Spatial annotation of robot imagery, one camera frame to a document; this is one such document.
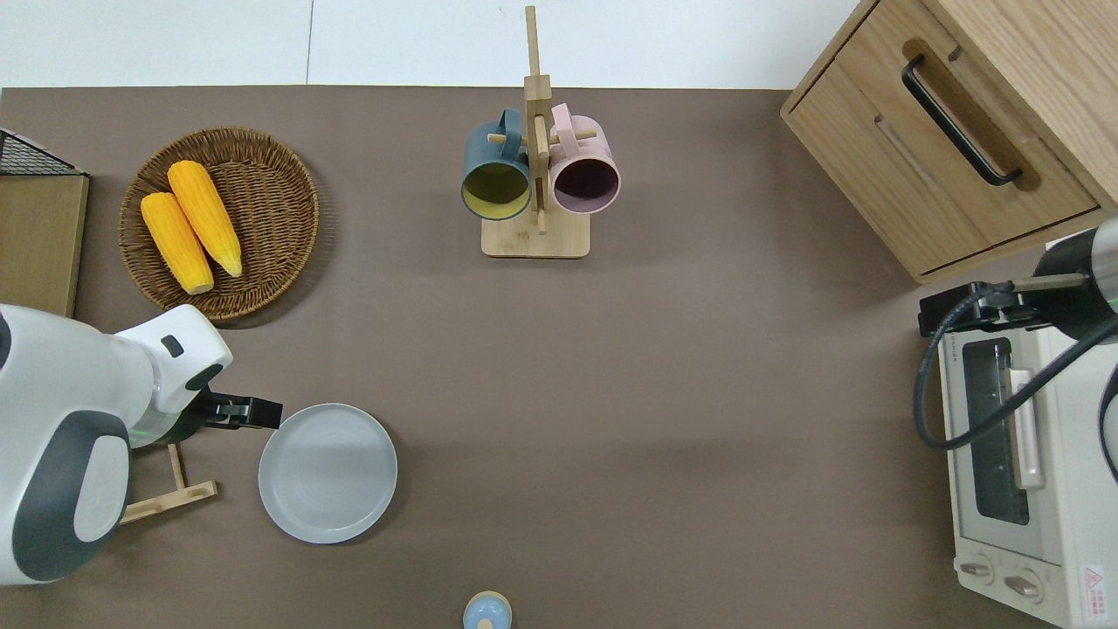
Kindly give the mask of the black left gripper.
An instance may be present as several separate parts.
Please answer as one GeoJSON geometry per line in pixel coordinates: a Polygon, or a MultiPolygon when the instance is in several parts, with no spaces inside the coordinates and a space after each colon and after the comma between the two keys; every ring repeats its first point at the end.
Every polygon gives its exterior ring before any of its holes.
{"type": "Polygon", "coordinates": [[[280,429],[283,406],[256,397],[227,397],[209,389],[200,390],[188,406],[184,406],[173,425],[173,439],[188,439],[203,427],[238,430],[280,429]]]}

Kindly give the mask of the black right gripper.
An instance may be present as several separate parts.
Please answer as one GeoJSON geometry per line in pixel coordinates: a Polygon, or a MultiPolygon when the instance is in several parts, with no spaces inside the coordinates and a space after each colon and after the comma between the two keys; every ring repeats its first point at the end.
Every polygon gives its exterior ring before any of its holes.
{"type": "MultiPolygon", "coordinates": [[[[967,301],[974,290],[942,290],[919,299],[918,328],[923,339],[934,337],[934,332],[942,325],[959,303],[967,301]]],[[[967,330],[1002,331],[1010,328],[1043,328],[1049,321],[1035,307],[1025,303],[1018,292],[991,292],[970,307],[961,311],[946,327],[947,333],[967,330]]]]}

